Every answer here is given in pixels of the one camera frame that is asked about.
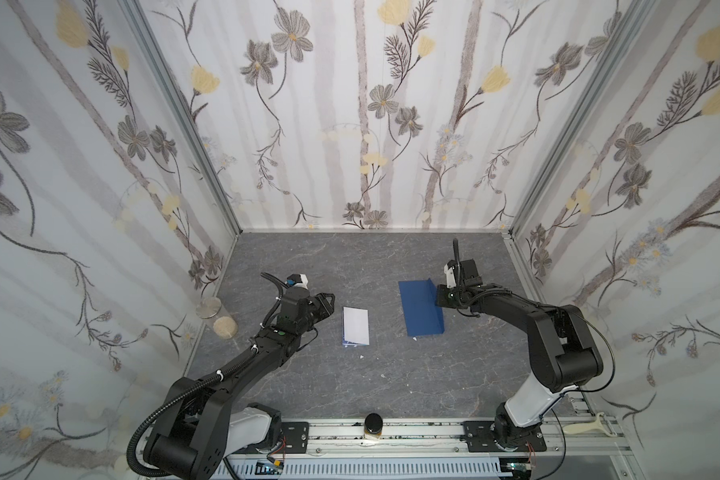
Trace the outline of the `dark blue envelope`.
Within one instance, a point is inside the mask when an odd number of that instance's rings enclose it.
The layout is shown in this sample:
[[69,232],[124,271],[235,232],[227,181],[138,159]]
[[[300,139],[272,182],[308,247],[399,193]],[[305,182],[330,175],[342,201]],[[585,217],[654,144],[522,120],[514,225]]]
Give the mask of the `dark blue envelope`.
[[436,286],[428,280],[398,283],[409,337],[440,335],[445,331],[442,308],[436,305]]

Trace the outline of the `white letter with blue border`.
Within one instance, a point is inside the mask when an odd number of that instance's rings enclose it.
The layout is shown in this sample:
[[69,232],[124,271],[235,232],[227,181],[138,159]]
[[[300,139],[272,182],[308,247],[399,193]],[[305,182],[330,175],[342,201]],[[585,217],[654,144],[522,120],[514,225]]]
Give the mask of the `white letter with blue border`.
[[342,345],[345,347],[370,344],[369,315],[365,309],[343,308]]

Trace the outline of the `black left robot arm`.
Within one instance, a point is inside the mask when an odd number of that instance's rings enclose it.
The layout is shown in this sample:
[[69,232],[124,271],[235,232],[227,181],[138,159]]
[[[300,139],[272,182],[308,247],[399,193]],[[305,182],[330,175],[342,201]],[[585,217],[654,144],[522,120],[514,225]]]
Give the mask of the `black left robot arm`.
[[248,350],[197,380],[174,382],[129,440],[130,469],[150,478],[209,479],[225,457],[234,403],[297,353],[302,335],[334,310],[332,293],[312,295],[296,285],[283,290]]

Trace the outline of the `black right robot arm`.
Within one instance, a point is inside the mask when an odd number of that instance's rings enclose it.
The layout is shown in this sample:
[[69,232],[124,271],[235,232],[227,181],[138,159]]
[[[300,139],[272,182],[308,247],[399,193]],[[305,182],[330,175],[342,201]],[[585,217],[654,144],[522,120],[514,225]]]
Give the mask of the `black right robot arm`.
[[492,437],[513,451],[540,432],[544,415],[568,392],[600,376],[604,362],[580,309],[526,299],[498,284],[485,284],[473,260],[444,266],[436,305],[466,315],[496,317],[526,334],[531,373],[496,409]]

